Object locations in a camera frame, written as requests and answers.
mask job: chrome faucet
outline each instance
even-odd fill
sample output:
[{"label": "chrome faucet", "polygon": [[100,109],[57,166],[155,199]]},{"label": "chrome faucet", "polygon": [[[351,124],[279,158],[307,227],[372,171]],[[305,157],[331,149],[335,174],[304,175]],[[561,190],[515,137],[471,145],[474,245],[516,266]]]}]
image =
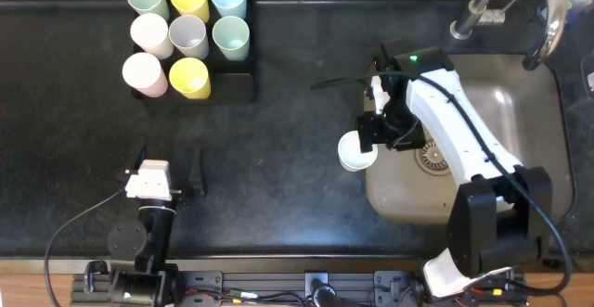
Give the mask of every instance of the chrome faucet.
[{"label": "chrome faucet", "polygon": [[[455,20],[450,26],[450,32],[457,39],[467,39],[471,36],[472,27],[481,24],[487,4],[491,0],[471,0],[468,7],[462,14],[460,20]],[[565,0],[547,0],[547,27],[545,35],[539,38],[538,45],[533,53],[526,55],[522,65],[527,70],[534,70],[555,50],[561,40],[563,28],[565,26],[565,16],[567,15],[567,4]],[[505,16],[505,11],[498,12]]]}]

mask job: black countertop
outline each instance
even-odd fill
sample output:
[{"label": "black countertop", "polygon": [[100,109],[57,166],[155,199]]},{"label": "black countertop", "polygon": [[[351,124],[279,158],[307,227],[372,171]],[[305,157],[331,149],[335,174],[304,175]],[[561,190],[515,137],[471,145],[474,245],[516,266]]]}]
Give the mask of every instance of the black countertop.
[{"label": "black countertop", "polygon": [[[132,99],[123,82],[134,18],[125,0],[1,1],[2,257],[41,256],[61,224],[117,189],[116,172],[142,141],[151,158],[178,164],[197,144],[204,150],[209,195],[178,208],[173,258],[433,256],[446,246],[445,228],[380,217],[365,196],[365,173],[338,161],[338,141],[363,108],[361,88],[312,92],[309,84],[364,73],[383,40],[508,54],[530,50],[544,32],[534,20],[543,0],[520,0],[504,26],[479,28],[467,41],[448,28],[469,0],[252,0],[254,102],[168,108]],[[549,59],[575,179],[575,206],[559,227],[580,254],[594,251],[594,102],[582,74],[594,70],[593,28],[587,16]],[[136,210],[132,200],[113,200],[67,229],[53,253],[107,255],[107,233]]]}]

